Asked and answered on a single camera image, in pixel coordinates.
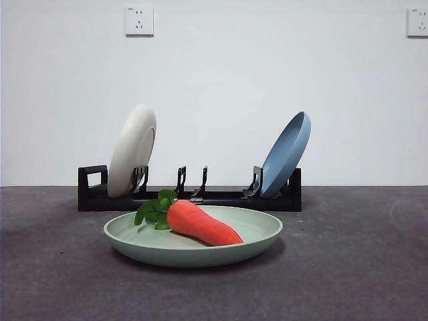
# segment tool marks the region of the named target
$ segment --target toy carrot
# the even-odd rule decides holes
[[[228,224],[186,200],[179,200],[169,207],[167,222],[174,231],[197,237],[211,245],[243,243],[242,238]]]
[[[208,215],[202,208],[186,201],[175,201],[177,193],[161,190],[157,199],[151,199],[138,208],[134,224],[143,219],[156,223],[155,229],[173,229],[194,236],[210,245],[243,243],[242,238],[228,224]]]

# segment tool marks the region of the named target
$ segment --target dish rack frame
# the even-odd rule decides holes
[[[101,174],[99,185],[89,186],[88,175]],[[264,199],[260,196],[263,184],[263,169],[253,168],[253,180],[242,191],[213,191],[207,187],[208,168],[203,168],[202,185],[198,189],[186,189],[186,166],[177,171],[178,199],[187,199],[197,205],[223,205],[243,207],[258,211],[302,211],[301,169],[294,169],[275,198]],[[80,167],[78,169],[78,211],[135,211],[144,202],[156,199],[158,192],[170,187],[147,189],[148,166],[136,167],[132,172],[132,188],[127,195],[110,198],[107,192],[108,171],[106,165]]]

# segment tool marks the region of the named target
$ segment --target plate rim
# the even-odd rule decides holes
[[[123,239],[121,239],[119,237],[114,236],[113,234],[111,234],[107,230],[109,224],[111,224],[113,221],[115,221],[115,220],[117,220],[117,219],[119,219],[119,218],[121,218],[123,216],[127,216],[127,215],[131,215],[131,214],[136,213],[136,211],[133,211],[133,212],[125,213],[125,214],[122,214],[122,215],[119,215],[117,217],[114,217],[114,218],[110,219],[107,223],[104,224],[104,228],[103,228],[104,234],[106,234],[110,239],[113,239],[114,241],[117,241],[117,242],[120,242],[120,243],[125,243],[127,245],[138,246],[138,247],[145,248],[145,249],[156,249],[156,250],[165,250],[165,251],[168,251],[168,250],[171,250],[171,251],[214,251],[216,249],[227,249],[227,248],[231,248],[231,247],[241,247],[241,246],[246,246],[246,245],[251,245],[251,244],[256,244],[256,243],[259,243],[259,242],[263,242],[263,241],[266,241],[268,239],[271,239],[272,237],[274,237],[276,235],[279,235],[281,233],[282,229],[284,228],[284,224],[277,217],[275,217],[275,216],[273,216],[271,214],[268,214],[266,212],[257,211],[255,209],[246,209],[246,208],[243,208],[243,207],[221,206],[221,205],[200,205],[200,206],[202,206],[202,207],[215,207],[215,208],[223,207],[223,208],[232,208],[232,209],[244,209],[246,211],[253,211],[253,212],[261,213],[261,214],[264,214],[264,215],[266,215],[268,217],[271,217],[275,221],[277,221],[278,224],[279,224],[279,227],[278,227],[278,229],[275,232],[269,234],[268,236],[263,237],[261,239],[258,239],[257,241],[252,241],[252,242],[243,242],[243,243],[236,243],[236,244],[229,244],[229,245],[213,245],[213,246],[196,247],[196,248],[194,248],[194,247],[188,247],[188,248],[182,247],[182,248],[178,248],[178,249],[171,248],[171,247],[153,247],[153,246],[145,246],[145,245],[141,245],[139,243],[135,243],[135,242],[123,240]]]

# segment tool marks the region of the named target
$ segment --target orange carrot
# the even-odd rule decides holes
[[[197,237],[211,245],[243,243],[242,238],[228,224],[186,200],[178,200],[169,207],[167,222],[174,231]]]

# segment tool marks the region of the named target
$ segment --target wall socket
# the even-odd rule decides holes
[[[138,6],[125,10],[126,35],[153,35],[153,7]]]
[[[428,37],[428,8],[407,10],[407,37]]]

